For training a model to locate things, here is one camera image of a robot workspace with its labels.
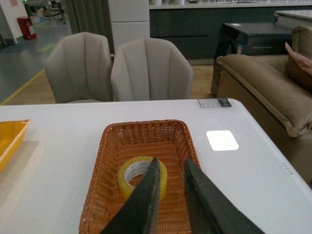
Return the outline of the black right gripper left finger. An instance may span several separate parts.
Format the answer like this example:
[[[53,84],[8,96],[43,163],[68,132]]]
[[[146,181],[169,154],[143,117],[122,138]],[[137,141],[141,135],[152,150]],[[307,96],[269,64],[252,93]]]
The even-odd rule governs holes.
[[[147,172],[103,234],[155,234],[159,218],[161,172],[153,158]]]

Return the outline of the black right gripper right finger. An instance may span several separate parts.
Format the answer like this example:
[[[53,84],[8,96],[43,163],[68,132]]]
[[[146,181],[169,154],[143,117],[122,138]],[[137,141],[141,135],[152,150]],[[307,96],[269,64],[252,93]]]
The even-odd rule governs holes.
[[[194,234],[262,234],[191,159],[184,164],[185,197]]]

